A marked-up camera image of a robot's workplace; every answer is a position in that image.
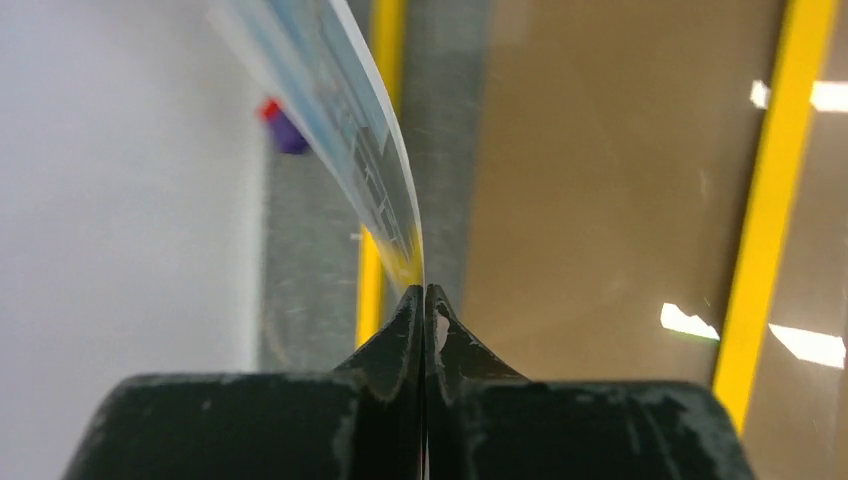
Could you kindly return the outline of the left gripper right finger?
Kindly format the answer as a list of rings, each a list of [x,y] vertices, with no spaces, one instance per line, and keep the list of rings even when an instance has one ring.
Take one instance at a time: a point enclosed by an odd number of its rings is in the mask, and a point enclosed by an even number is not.
[[[433,479],[750,479],[725,409],[680,381],[532,381],[425,294]]]

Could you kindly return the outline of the building and sky photo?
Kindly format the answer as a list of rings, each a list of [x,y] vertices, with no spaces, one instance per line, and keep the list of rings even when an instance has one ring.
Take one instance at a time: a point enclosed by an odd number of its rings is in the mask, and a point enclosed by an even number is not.
[[[396,113],[344,1],[214,1],[210,18],[333,175],[393,290],[423,284],[421,217]]]

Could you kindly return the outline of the yellow picture frame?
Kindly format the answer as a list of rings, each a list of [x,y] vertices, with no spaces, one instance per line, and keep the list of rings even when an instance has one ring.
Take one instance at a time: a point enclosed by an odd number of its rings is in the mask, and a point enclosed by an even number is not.
[[[462,319],[493,1],[376,1],[372,37],[424,218],[426,277]],[[814,92],[843,1],[785,5],[709,384],[744,434],[796,203]]]

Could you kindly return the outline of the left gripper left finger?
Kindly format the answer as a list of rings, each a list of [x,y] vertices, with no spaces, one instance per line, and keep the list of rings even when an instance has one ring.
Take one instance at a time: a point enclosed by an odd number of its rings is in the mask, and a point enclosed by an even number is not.
[[[149,374],[96,410],[68,479],[419,479],[423,289],[337,367]]]

